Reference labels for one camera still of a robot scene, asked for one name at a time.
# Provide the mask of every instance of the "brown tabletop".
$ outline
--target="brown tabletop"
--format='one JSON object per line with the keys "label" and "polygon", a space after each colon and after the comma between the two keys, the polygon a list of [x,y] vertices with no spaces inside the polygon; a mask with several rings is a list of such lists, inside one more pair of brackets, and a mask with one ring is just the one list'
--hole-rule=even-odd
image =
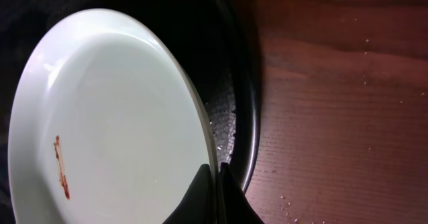
{"label": "brown tabletop", "polygon": [[428,0],[256,0],[266,223],[428,223]]}

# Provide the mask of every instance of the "wood grain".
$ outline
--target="wood grain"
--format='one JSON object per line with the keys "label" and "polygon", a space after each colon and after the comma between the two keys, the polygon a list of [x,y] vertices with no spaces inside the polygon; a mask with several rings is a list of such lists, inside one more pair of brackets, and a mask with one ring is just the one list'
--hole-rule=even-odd
{"label": "wood grain", "polygon": [[257,0],[257,22],[259,216],[428,222],[428,0]]}

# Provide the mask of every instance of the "wooden table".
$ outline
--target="wooden table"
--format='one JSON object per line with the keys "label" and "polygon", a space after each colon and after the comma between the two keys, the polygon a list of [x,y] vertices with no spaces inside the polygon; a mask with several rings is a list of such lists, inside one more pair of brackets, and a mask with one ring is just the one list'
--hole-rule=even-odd
{"label": "wooden table", "polygon": [[428,0],[256,0],[266,223],[428,223]]}

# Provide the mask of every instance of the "oval plate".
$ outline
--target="oval plate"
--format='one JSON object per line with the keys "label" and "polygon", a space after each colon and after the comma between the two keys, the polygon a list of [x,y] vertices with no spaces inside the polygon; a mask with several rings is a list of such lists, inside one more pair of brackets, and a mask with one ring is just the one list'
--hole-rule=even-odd
{"label": "oval plate", "polygon": [[161,223],[217,166],[206,113],[161,41],[93,9],[55,25],[19,81],[9,129],[18,223]]}

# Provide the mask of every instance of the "brown stain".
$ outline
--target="brown stain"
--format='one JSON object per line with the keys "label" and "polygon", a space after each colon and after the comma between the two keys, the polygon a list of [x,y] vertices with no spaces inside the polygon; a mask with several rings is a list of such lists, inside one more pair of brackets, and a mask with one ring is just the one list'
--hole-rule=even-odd
{"label": "brown stain", "polygon": [[56,136],[56,141],[53,146],[55,147],[56,159],[58,161],[58,169],[60,170],[60,183],[62,188],[64,188],[64,194],[66,194],[67,199],[70,200],[70,192],[68,190],[66,171],[64,167],[64,159],[62,158],[62,151],[60,145],[60,137]]}

